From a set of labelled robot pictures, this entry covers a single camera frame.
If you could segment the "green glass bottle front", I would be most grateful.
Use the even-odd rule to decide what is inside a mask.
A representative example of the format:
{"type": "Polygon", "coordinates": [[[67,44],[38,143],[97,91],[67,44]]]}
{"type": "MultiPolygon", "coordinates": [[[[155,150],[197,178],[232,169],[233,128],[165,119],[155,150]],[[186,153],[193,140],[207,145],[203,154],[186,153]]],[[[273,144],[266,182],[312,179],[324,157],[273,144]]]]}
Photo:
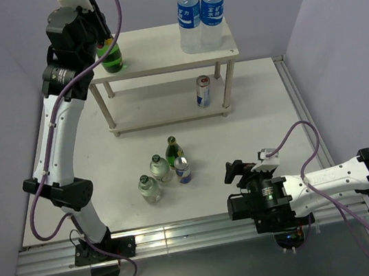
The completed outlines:
{"type": "MultiPolygon", "coordinates": [[[[111,46],[112,38],[106,39],[104,44],[97,45],[97,57],[101,58],[111,46]]],[[[117,44],[108,54],[107,58],[102,61],[102,66],[108,73],[117,73],[123,66],[122,53],[117,44]]]]}

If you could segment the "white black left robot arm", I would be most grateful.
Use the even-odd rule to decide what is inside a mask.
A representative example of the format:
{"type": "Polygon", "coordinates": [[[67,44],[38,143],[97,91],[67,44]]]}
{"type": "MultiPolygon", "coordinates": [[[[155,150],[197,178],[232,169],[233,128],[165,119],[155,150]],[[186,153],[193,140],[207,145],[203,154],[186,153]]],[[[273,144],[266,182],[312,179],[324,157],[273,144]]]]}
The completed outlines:
{"type": "Polygon", "coordinates": [[[93,183],[74,176],[74,148],[81,112],[93,79],[97,48],[112,38],[95,0],[60,7],[47,20],[50,45],[43,71],[44,131],[38,165],[23,190],[48,199],[71,218],[80,234],[76,252],[92,263],[119,252],[109,228],[99,219],[91,197],[93,183]]]}

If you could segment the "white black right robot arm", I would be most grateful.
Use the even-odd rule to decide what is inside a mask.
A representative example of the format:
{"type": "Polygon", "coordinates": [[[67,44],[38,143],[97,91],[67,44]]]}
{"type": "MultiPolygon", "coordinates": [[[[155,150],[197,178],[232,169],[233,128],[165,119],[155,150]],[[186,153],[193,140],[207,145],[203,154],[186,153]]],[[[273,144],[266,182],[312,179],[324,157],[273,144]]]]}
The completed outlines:
{"type": "Polygon", "coordinates": [[[313,212],[332,200],[366,195],[369,198],[369,148],[330,168],[305,176],[275,177],[278,162],[241,160],[226,163],[225,184],[236,176],[241,193],[228,196],[227,209],[235,220],[252,219],[258,233],[277,233],[315,222],[313,212]]]}

